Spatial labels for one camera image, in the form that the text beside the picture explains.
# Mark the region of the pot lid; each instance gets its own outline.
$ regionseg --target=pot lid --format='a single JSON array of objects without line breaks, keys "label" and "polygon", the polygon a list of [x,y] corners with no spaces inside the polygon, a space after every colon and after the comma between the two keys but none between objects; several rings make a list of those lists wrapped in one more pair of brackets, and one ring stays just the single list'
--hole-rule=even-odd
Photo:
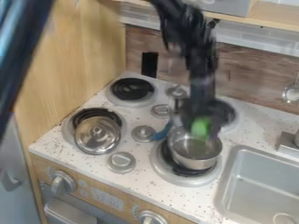
[{"label": "pot lid", "polygon": [[100,155],[114,149],[121,140],[120,126],[110,118],[93,116],[76,129],[75,141],[83,151]]}]

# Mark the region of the countertop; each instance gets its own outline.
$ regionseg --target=countertop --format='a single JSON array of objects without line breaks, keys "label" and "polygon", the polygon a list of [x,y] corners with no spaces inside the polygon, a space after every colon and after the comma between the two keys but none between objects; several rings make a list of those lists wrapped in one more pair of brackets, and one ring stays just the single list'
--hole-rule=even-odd
[{"label": "countertop", "polygon": [[[149,154],[154,143],[137,143],[130,135],[131,130],[143,124],[148,124],[156,130],[161,130],[166,120],[156,119],[150,115],[153,105],[167,103],[165,89],[169,82],[151,79],[135,73],[124,73],[119,78],[138,77],[155,84],[159,97],[156,101],[143,108],[121,108],[109,102],[106,98],[106,89],[103,88],[92,99],[87,101],[78,110],[103,107],[117,111],[126,119],[126,131],[116,151],[127,151],[136,158],[136,168],[127,174],[111,172],[107,166],[109,154],[101,156],[87,155],[82,150],[67,143],[58,125],[44,134],[38,141],[30,146],[30,152],[64,165],[83,175],[108,184],[146,200],[165,210],[179,214],[197,223],[234,223],[220,215],[213,205],[213,197],[217,190],[219,177],[211,184],[189,188],[170,184],[161,179],[153,171]],[[220,133],[223,143],[222,170],[226,164],[229,151],[236,145],[247,145],[261,151],[276,153],[275,144],[282,131],[295,133],[299,127],[297,115],[265,108],[255,104],[220,97],[231,103],[239,113],[239,121],[234,129],[224,129]]]}]

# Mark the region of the black burner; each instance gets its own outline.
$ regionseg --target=black burner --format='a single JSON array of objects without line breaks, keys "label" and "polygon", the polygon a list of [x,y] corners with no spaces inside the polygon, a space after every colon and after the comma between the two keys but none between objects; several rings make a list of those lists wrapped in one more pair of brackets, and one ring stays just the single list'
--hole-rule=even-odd
[{"label": "black burner", "polygon": [[112,86],[113,95],[122,101],[135,101],[154,93],[153,86],[146,80],[127,78],[117,80]]},{"label": "black burner", "polygon": [[93,116],[108,117],[115,121],[120,127],[122,126],[121,118],[115,112],[109,111],[107,108],[85,108],[73,116],[73,127],[76,129],[81,122]]},{"label": "black burner", "polygon": [[162,153],[162,158],[163,160],[172,167],[172,170],[175,174],[178,176],[183,176],[183,177],[190,177],[190,176],[198,176],[201,174],[205,174],[208,171],[210,171],[213,167],[210,167],[208,169],[204,170],[191,170],[188,168],[185,168],[179,164],[177,164],[171,155],[170,148],[168,147],[167,140],[164,140],[161,145],[161,153]]},{"label": "black burner", "polygon": [[212,102],[212,107],[217,108],[218,113],[221,113],[221,117],[225,117],[225,123],[224,126],[227,124],[230,124],[236,119],[236,111],[234,108],[229,105],[227,102],[221,101],[221,100],[215,100]]}]

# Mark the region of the wooden panel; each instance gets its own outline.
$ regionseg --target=wooden panel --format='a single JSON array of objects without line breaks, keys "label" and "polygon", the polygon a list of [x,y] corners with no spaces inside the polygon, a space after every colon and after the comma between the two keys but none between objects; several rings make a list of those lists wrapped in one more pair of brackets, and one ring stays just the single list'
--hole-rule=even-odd
[{"label": "wooden panel", "polygon": [[[115,1],[146,8],[152,7],[149,1],[144,0]],[[208,18],[218,18],[236,23],[266,26],[285,31],[299,32],[299,24],[297,22],[299,21],[299,6],[259,1],[258,3],[253,4],[248,17],[235,17],[210,11],[207,11],[205,15]]]},{"label": "wooden panel", "polygon": [[109,0],[57,0],[17,99],[19,135],[45,223],[28,146],[124,70],[124,27]]},{"label": "wooden panel", "polygon": [[[66,173],[68,173],[69,175],[71,175],[75,181],[78,183],[79,180],[83,180],[87,183],[87,186],[82,187],[81,185],[77,185],[77,190],[76,192],[72,193],[73,196],[81,199],[81,200],[85,200],[86,202],[99,207],[100,209],[103,209],[113,215],[116,215],[118,217],[121,217],[122,219],[129,221],[129,223],[139,223],[137,222],[137,220],[132,216],[132,207],[134,205],[138,205],[138,210],[136,211],[137,213],[140,213],[143,210],[151,210],[154,212],[157,212],[159,214],[161,214],[165,219],[167,219],[167,221],[171,224],[192,224],[194,222],[191,222],[187,219],[184,219],[174,213],[170,213],[166,210],[163,210],[160,207],[154,206],[142,199],[138,199],[135,196],[132,196],[128,193],[125,193],[123,191],[120,191],[110,185],[106,185],[103,184],[97,180],[94,180],[92,178],[89,178],[87,176],[81,175],[76,171],[70,170],[68,168],[65,168],[62,165],[59,164],[55,164],[52,161],[49,161],[45,158],[39,157],[35,154],[31,154],[31,158],[34,164],[34,168],[35,171],[37,173],[38,179],[41,181],[46,182],[48,185],[50,185],[52,183],[51,179],[49,178],[49,171],[53,172],[56,170],[61,170],[64,171]],[[96,188],[99,189],[105,193],[108,193],[112,196],[117,197],[120,200],[124,201],[124,210],[120,211],[117,210],[115,208],[112,208],[111,206],[108,206],[96,199],[94,199],[93,197],[90,197],[91,188]],[[85,191],[87,193],[87,197],[86,196],[82,196],[82,194],[80,194],[81,191]]]},{"label": "wooden panel", "polygon": [[[159,53],[157,77],[188,84],[183,61],[170,70],[159,31],[127,26],[127,70],[141,72],[143,52]],[[247,47],[219,43],[217,93],[273,109],[299,114],[295,104],[282,100],[283,89],[294,82],[299,58]]]}]

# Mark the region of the faucet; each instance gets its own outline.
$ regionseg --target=faucet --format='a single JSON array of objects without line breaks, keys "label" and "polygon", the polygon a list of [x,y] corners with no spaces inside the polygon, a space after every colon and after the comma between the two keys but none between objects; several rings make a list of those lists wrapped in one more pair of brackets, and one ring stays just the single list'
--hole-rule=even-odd
[{"label": "faucet", "polygon": [[[299,74],[295,82],[284,89],[282,99],[287,103],[299,102]],[[299,130],[295,134],[283,131],[277,150],[299,157]]]}]

